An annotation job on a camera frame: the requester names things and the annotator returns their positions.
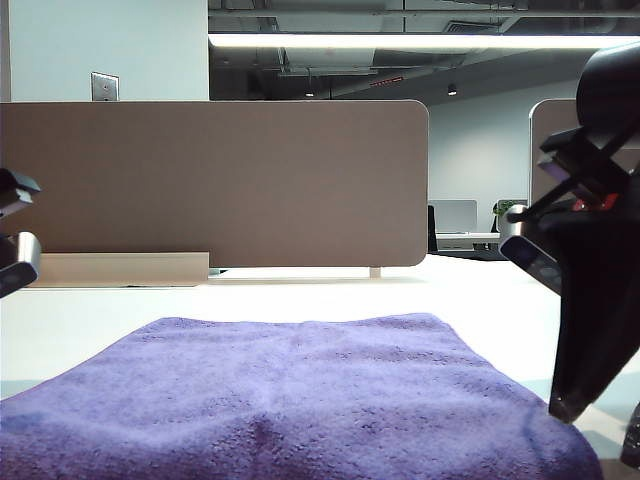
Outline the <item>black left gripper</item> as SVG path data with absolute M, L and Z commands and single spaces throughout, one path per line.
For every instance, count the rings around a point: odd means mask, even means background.
M 1 169 L 1 215 L 8 216 L 33 204 L 41 187 L 32 178 L 13 170 Z

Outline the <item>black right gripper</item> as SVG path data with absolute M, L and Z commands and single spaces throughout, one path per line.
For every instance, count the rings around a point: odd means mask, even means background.
M 598 147 L 586 127 L 550 135 L 538 167 L 558 185 L 511 223 L 538 217 L 571 192 L 589 206 L 621 192 L 630 174 L 612 156 L 639 131 L 629 124 Z M 547 234 L 561 270 L 561 323 L 549 402 L 551 415 L 574 422 L 639 349 L 639 217 L 612 212 L 554 213 Z

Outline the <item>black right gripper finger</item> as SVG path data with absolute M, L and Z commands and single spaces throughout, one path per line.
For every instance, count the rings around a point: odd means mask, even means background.
M 639 413 L 634 412 L 628 422 L 620 460 L 625 465 L 638 465 L 640 458 L 639 450 Z

